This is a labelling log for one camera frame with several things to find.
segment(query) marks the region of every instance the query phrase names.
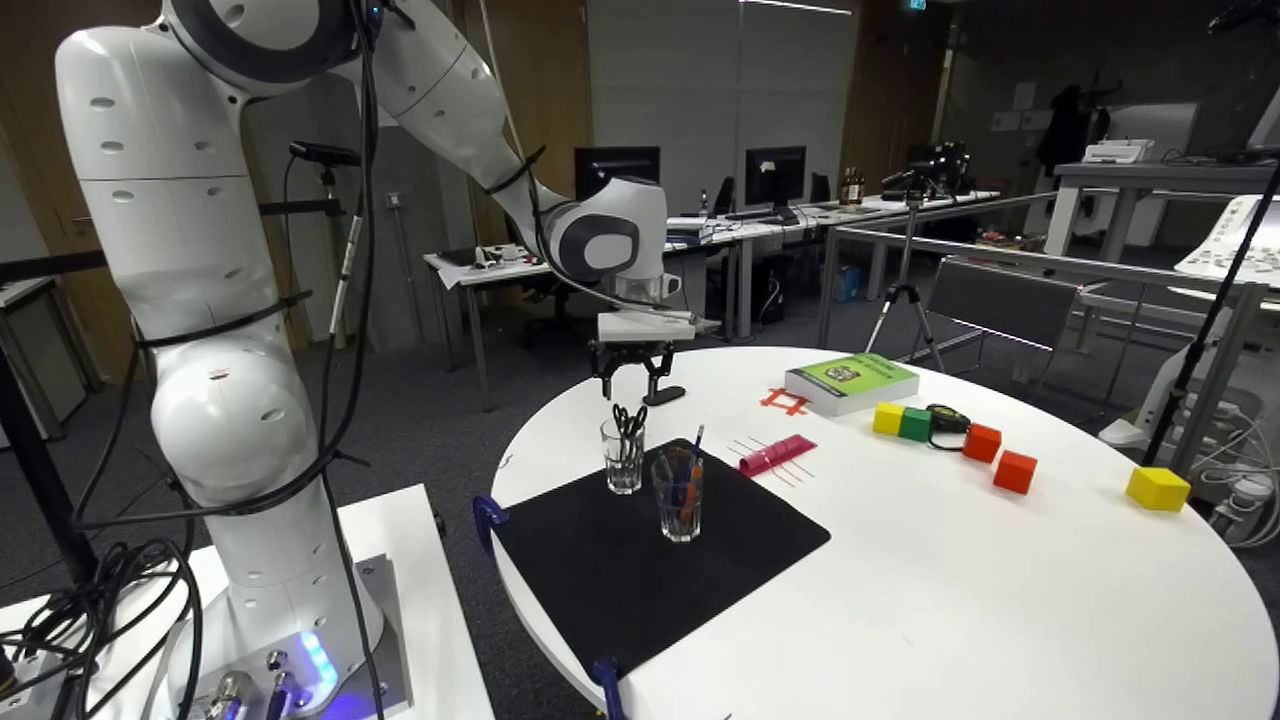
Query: red block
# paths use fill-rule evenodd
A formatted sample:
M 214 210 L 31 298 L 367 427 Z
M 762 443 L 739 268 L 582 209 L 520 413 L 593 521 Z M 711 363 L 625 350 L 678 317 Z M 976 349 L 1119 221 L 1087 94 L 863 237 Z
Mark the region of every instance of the red block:
M 992 464 L 996 453 L 999 453 L 999 433 L 990 427 L 990 423 L 969 423 L 969 433 L 963 433 L 963 456 L 969 456 L 969 460 L 982 460 L 982 464 Z
M 1035 474 L 1035 456 L 1006 453 L 996 464 L 996 489 L 1029 497 Z

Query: green book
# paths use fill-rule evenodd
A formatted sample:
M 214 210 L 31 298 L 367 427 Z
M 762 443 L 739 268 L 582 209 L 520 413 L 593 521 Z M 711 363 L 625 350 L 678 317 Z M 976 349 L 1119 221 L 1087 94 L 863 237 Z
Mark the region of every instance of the green book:
M 856 350 L 856 356 L 789 367 L 783 389 L 794 394 L 805 394 L 810 407 L 826 415 L 845 415 L 868 402 L 916 394 L 920 377 L 896 358 Z

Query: chair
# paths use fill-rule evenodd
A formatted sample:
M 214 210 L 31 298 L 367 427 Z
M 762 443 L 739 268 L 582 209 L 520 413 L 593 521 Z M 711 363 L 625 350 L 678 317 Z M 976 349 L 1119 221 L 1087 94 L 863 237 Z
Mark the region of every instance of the chair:
M 1043 350 L 1049 367 L 1074 321 L 1076 294 L 1079 286 L 1070 280 L 943 256 L 929 286 L 929 311 L 976 326 L 960 339 L 942 345 L 942 350 L 969 339 L 999 334 L 1020 349 Z

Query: computer monitor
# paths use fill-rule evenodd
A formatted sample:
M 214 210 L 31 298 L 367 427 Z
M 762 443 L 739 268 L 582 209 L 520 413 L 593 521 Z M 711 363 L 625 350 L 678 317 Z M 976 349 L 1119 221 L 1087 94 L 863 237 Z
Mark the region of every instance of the computer monitor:
M 783 209 L 805 196 L 805 149 L 749 149 L 749 205 Z
M 734 187 L 734 174 L 723 174 L 708 217 L 730 217 L 736 209 Z
M 597 196 L 611 174 L 660 183 L 660 149 L 575 149 L 575 200 Z

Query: robotic arm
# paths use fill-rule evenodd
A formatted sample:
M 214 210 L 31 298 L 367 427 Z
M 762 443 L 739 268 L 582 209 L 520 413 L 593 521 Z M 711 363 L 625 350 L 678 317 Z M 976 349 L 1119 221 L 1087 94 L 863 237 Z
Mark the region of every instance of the robotic arm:
M 586 205 L 537 183 L 504 138 L 504 91 L 433 0 L 164 0 L 147 28 L 89 28 L 56 50 L 67 150 L 114 280 L 156 356 L 153 427 L 200 507 L 268 497 L 317 464 L 317 421 L 291 367 L 278 284 L 242 150 L 242 106 L 320 72 L 354 75 L 380 24 L 380 112 L 466 168 L 567 280 L 611 275 L 605 345 L 693 339 L 660 311 L 664 192 L 611 178 Z M 230 593 L 203 613 L 200 697 L 224 679 L 320 711 L 361 666 L 355 606 L 320 485 L 249 516 L 208 516 Z M 361 587 L 367 636 L 384 613 Z

